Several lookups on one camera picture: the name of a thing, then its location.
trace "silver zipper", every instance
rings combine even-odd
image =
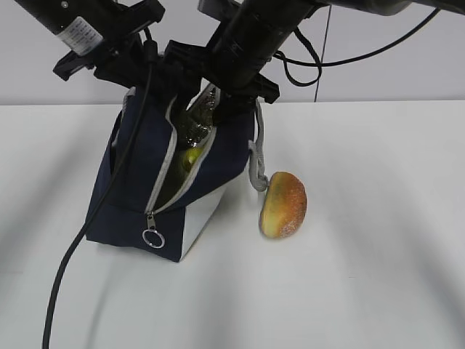
[[[160,240],[158,244],[154,244],[148,238],[149,236],[152,237],[154,235],[158,238],[158,240]],[[147,214],[147,229],[142,232],[142,238],[144,239],[145,243],[153,249],[162,249],[165,247],[165,237],[156,230],[153,212],[149,212]]]
[[[166,110],[165,119],[171,125],[173,132],[171,133],[171,139],[169,140],[168,150],[166,151],[165,159],[163,160],[163,163],[160,168],[160,172],[158,173],[158,176],[157,176],[157,180],[155,181],[155,185],[153,186],[152,193],[150,194],[150,198],[148,199],[147,206],[145,207],[146,214],[150,213],[153,210],[153,207],[155,206],[155,203],[158,198],[158,194],[160,193],[163,182],[165,181],[166,174],[168,173],[169,165],[171,164],[171,161],[174,156],[174,152],[176,151],[177,130],[173,126],[170,120],[171,107],[173,106],[173,103],[175,100],[176,98],[172,100],[172,102],[169,104],[168,109]]]
[[[207,89],[209,89],[210,91],[213,88],[214,87],[212,84],[210,84],[207,87]],[[217,89],[218,103],[219,103],[219,93],[220,92]],[[172,124],[171,119],[170,119],[171,118],[171,107],[173,106],[175,100],[176,98],[174,98],[171,101],[168,109],[166,110],[166,115],[165,115],[165,119],[169,122],[169,124],[171,125],[171,128],[173,129],[173,132],[171,133],[171,139],[169,141],[168,150],[166,151],[165,159],[163,160],[163,164],[161,165],[160,172],[158,173],[157,179],[155,181],[155,185],[153,186],[152,193],[150,194],[150,198],[148,199],[147,206],[145,207],[145,214],[147,215],[147,229],[142,232],[142,237],[145,243],[154,249],[162,249],[165,246],[165,238],[163,237],[162,234],[160,234],[156,230],[155,215],[159,212],[162,212],[166,208],[170,207],[174,202],[179,200],[190,189],[191,185],[194,182],[195,177],[198,174],[198,170],[200,169],[201,164],[203,163],[203,160],[205,160],[207,155],[210,153],[211,147],[217,135],[217,128],[213,127],[211,129],[208,140],[204,146],[202,154],[198,157],[197,161],[195,162],[194,166],[190,170],[189,175],[187,176],[186,180],[182,184],[181,188],[177,191],[177,193],[170,200],[168,200],[166,204],[164,204],[162,207],[154,211],[153,209],[155,207],[158,195],[160,194],[161,187],[163,186],[166,174],[168,173],[169,166],[171,165],[171,161],[176,151],[177,130]],[[149,234],[157,235],[157,237],[160,239],[160,244],[156,245],[150,242],[150,240],[147,238]]]

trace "metal ring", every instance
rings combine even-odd
[[[159,238],[160,238],[160,244],[159,245],[155,245],[155,244],[152,244],[148,238],[147,238],[147,234],[148,233],[153,233],[153,234],[156,234]],[[147,230],[144,230],[144,232],[142,233],[142,238],[144,239],[145,243],[152,247],[153,249],[162,249],[165,247],[165,238],[163,235],[161,235],[158,231],[156,231],[155,229],[147,229]]]

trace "black wire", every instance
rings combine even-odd
[[[149,28],[144,29],[144,33],[145,33],[145,38],[147,38],[147,40],[152,40],[152,34],[150,33]]]
[[[66,266],[68,265],[71,256],[75,252],[76,248],[78,247],[79,243],[82,241],[84,236],[86,235],[86,232],[88,231],[90,225],[94,222],[95,217],[103,207],[103,204],[105,203],[105,200],[108,197],[108,194],[110,193],[113,185],[115,184],[116,178],[118,176],[118,173],[121,171],[123,167],[123,163],[125,162],[126,158],[128,157],[129,153],[132,150],[132,145],[134,141],[136,140],[136,137],[139,133],[143,117],[145,115],[145,111],[147,109],[147,97],[149,95],[149,90],[150,90],[150,85],[152,83],[152,75],[153,75],[153,64],[149,64],[148,67],[148,78],[147,78],[147,84],[145,86],[145,93],[144,97],[142,99],[142,104],[140,106],[140,111],[139,115],[136,119],[136,123],[134,125],[134,129],[132,130],[131,137],[129,138],[129,143],[124,149],[124,152],[121,156],[121,160],[118,162],[115,172],[113,173],[113,176],[111,178],[110,184],[108,185],[107,189],[105,190],[104,194],[98,201],[94,211],[90,215],[89,219],[84,223],[82,226],[81,230],[79,231],[78,235],[74,238],[73,242],[71,245],[68,247],[68,250],[65,253],[65,256],[63,257],[60,266],[57,271],[57,275],[55,276],[55,280],[53,283],[52,287],[52,292],[50,294],[50,299],[49,299],[49,306],[47,307],[46,310],[46,319],[45,319],[45,327],[44,327],[44,336],[42,337],[42,349],[49,349],[50,345],[50,334],[52,332],[52,322],[53,322],[53,314],[55,310],[55,305],[57,304],[57,296],[58,292],[60,290],[60,285],[61,281],[63,279],[63,274],[65,273]]]
[[[325,53],[326,53],[326,44],[328,43],[328,34],[329,34],[329,23],[331,21],[331,14],[333,13],[333,5],[329,6],[328,10],[328,19],[326,20],[326,29],[325,29],[325,36],[323,39],[323,49],[321,50],[321,62],[325,61]],[[321,80],[318,80],[317,86],[315,88],[315,98],[313,99],[313,102],[317,102],[318,100],[318,92],[320,91],[320,82]]]
[[[385,52],[387,51],[388,49],[391,49],[393,48],[394,46],[397,46],[398,44],[404,42],[405,40],[407,40],[408,38],[410,38],[413,34],[417,33],[418,31],[420,31],[426,24],[428,24],[429,22],[431,22],[431,20],[437,16],[437,14],[440,12],[441,10],[440,9],[435,9],[433,12],[431,12],[431,14],[426,17],[420,24],[418,24],[414,29],[412,29],[411,31],[409,31],[408,33],[406,33],[404,36],[402,36],[401,38],[399,38],[398,40],[392,42],[391,44],[389,45],[386,45],[385,47],[382,47],[381,49],[377,49],[376,51],[373,51],[373,52],[370,52],[370,53],[367,53],[366,55],[362,55],[362,56],[358,56],[358,57],[354,57],[354,58],[349,58],[347,60],[339,60],[337,62],[329,62],[329,63],[321,63],[321,67],[335,67],[335,66],[338,66],[338,65],[343,65],[343,64],[348,64],[348,63],[353,63],[353,62],[357,62],[359,60],[365,60],[367,58],[371,58],[373,56],[376,56],[376,55],[379,55],[380,53],[382,52]],[[301,62],[299,60],[292,60],[290,58],[287,58],[285,55],[282,55],[282,52],[276,52],[273,56],[274,58],[277,58],[279,60],[282,60],[283,62],[287,62],[287,63],[290,63],[290,64],[294,64],[294,65],[302,65],[304,67],[317,67],[318,68],[318,64],[317,63],[308,63],[308,62]]]
[[[304,34],[302,34],[302,32],[297,28],[295,31],[294,31],[294,35],[298,38],[298,40],[305,46],[305,48],[307,49],[307,51],[310,53],[310,55],[312,56],[312,58],[315,60],[315,65],[317,66],[318,68],[318,76],[315,80],[312,80],[310,82],[300,82],[300,81],[297,81],[292,75],[291,73],[289,72],[289,66],[288,66],[288,62],[287,62],[287,58],[286,58],[286,55],[284,54],[284,52],[282,51],[277,51],[276,53],[279,54],[283,59],[283,64],[284,64],[284,71],[286,73],[286,76],[288,78],[288,80],[294,84],[295,86],[298,86],[298,87],[308,87],[308,86],[311,86],[313,84],[316,84],[318,82],[318,80],[320,80],[321,78],[321,75],[323,74],[323,69],[321,68],[321,61],[320,61],[320,57],[318,57],[318,53],[315,51],[315,48],[313,47],[312,43],[304,36]]]

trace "fake bread bun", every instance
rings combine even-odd
[[[307,194],[302,182],[293,174],[276,172],[260,214],[260,231],[268,238],[291,236],[304,222],[306,213]]]

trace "gray cord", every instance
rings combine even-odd
[[[264,175],[264,156],[263,156],[263,115],[260,103],[256,101],[255,118],[258,124],[256,141],[249,140],[248,149],[250,150],[250,162],[248,164],[248,178],[250,183],[257,191],[265,191],[270,186],[268,177]]]

